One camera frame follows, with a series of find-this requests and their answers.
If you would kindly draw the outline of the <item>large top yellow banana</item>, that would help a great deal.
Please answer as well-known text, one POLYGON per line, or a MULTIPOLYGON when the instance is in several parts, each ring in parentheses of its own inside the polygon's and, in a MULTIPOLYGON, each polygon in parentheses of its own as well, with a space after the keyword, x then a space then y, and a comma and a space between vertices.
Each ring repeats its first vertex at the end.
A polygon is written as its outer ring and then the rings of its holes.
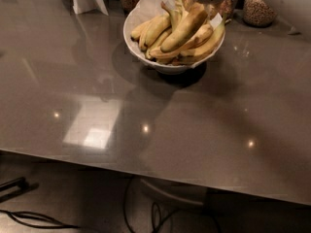
POLYGON ((204 5, 195 2, 187 16, 181 20, 176 29, 163 41, 160 46, 161 51, 167 53, 180 48, 196 33, 207 16, 204 5))

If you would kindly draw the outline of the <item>green stemmed back banana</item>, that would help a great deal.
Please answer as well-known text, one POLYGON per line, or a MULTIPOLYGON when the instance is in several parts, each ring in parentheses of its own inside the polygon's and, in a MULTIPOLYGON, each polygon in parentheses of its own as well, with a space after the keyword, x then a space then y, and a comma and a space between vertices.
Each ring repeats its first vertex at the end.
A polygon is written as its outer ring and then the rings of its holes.
POLYGON ((180 22, 188 14, 184 7, 183 0, 174 0, 175 8, 170 8, 165 2, 161 2, 161 8, 170 16, 172 30, 175 31, 180 22))

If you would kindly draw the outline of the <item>middle right yellow banana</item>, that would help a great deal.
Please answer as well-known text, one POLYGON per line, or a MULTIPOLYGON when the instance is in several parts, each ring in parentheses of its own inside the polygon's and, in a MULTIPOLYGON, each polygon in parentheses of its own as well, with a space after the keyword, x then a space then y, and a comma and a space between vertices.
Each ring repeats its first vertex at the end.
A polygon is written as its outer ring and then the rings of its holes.
POLYGON ((213 31, 214 28, 210 23, 203 24, 187 42, 176 50, 163 52, 160 47, 156 47, 150 50, 150 56, 155 59, 174 58, 182 50, 193 49, 194 47, 198 47, 205 43, 212 36, 213 31))

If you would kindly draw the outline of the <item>right edge yellow banana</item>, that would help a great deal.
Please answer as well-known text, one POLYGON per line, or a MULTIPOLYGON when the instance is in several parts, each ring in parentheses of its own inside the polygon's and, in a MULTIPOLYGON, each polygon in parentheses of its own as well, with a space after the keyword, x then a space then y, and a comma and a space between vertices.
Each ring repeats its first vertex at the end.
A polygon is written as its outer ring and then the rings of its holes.
POLYGON ((225 36, 225 21, 226 16, 223 16, 221 23, 204 44, 194 49, 181 51, 178 56, 178 63, 181 65, 191 65, 210 55, 220 45, 225 36))

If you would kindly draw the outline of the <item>left upper yellow banana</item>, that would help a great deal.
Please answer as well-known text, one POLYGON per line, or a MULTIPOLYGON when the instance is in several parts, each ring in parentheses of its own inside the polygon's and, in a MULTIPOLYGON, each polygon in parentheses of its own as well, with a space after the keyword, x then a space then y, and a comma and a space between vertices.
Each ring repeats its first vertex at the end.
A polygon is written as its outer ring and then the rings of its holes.
POLYGON ((157 37, 171 25, 169 15, 160 15, 152 19, 150 25, 147 28, 145 45, 149 47, 152 45, 157 37))

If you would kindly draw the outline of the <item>white ceramic bowl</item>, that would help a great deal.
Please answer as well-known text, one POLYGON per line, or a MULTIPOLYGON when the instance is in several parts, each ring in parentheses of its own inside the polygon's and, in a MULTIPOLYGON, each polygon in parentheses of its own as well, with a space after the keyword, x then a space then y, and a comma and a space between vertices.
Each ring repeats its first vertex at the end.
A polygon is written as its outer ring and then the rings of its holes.
MULTIPOLYGON (((216 16, 210 21, 210 24, 213 26, 214 30, 216 27, 221 23, 222 17, 220 14, 216 14, 216 16)), ((206 62, 209 58, 211 58, 221 47, 225 37, 222 39, 220 45, 206 58, 202 59, 201 61, 195 62, 191 65, 181 65, 178 63, 178 59, 171 62, 170 64, 161 64, 153 60, 148 60, 145 57, 145 54, 140 50, 139 44, 135 43, 130 38, 130 33, 126 34, 123 32, 124 40, 129 48, 129 51, 136 56, 144 65, 151 66, 156 69, 158 72, 165 74, 165 75, 178 75, 186 72, 189 69, 194 69, 195 67, 199 66, 200 64, 206 62)))

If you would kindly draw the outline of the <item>white paper bowl liner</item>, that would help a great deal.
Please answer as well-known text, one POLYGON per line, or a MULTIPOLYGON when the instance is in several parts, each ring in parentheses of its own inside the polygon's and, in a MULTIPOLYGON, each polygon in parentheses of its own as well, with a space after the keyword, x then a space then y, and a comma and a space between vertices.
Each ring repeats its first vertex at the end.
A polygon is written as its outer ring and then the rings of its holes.
MULTIPOLYGON (((175 0, 140 0, 136 7, 130 12, 124 22, 123 32, 129 34, 134 28, 154 17, 164 15, 161 3, 165 3, 169 8, 175 8, 175 0)), ((197 16, 186 16, 182 23, 188 29, 198 29, 206 20, 205 11, 197 16)))

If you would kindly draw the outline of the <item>lower left yellow banana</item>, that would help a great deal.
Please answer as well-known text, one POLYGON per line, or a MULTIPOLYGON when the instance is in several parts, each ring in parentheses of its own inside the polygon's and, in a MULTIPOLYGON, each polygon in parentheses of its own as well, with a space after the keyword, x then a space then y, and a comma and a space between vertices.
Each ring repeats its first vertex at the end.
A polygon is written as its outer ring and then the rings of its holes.
POLYGON ((153 59, 152 56, 150 55, 151 50, 159 47, 162 42, 171 34, 172 28, 168 28, 164 30, 157 38, 156 40, 147 48, 145 52, 145 57, 149 60, 153 59))

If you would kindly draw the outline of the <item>far left yellow banana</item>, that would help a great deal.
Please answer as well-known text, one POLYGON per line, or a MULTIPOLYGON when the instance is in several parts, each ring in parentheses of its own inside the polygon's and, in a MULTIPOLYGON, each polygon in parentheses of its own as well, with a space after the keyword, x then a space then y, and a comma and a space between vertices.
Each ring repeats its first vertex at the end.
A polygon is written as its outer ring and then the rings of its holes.
POLYGON ((136 26, 130 33, 131 40, 135 42, 143 41, 146 38, 146 34, 150 24, 151 22, 147 20, 136 26))

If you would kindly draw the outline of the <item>right glass grain jar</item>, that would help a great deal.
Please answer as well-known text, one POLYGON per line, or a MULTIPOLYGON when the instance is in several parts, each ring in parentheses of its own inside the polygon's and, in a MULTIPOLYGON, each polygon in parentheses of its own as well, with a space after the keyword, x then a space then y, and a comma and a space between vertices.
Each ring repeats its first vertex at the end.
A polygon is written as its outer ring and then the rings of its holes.
POLYGON ((243 20, 255 27, 270 25, 277 14, 262 0, 244 0, 243 20))

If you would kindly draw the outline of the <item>table pedestal base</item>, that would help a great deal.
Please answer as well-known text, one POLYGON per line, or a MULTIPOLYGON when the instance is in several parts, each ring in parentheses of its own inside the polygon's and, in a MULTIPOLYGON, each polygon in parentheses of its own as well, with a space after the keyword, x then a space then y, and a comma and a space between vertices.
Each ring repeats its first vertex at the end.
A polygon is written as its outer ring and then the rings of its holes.
POLYGON ((160 203, 191 210, 199 210, 204 206, 204 187, 153 178, 140 178, 139 183, 148 196, 160 203))

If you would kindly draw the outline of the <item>dark metal floor bracket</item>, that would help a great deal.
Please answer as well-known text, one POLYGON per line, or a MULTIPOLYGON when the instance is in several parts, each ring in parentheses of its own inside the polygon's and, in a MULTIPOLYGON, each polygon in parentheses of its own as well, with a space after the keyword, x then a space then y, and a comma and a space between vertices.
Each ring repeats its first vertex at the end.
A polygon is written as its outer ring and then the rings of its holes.
POLYGON ((20 177, 0 184, 0 203, 18 197, 26 192, 37 189, 37 183, 29 183, 25 177, 20 177))

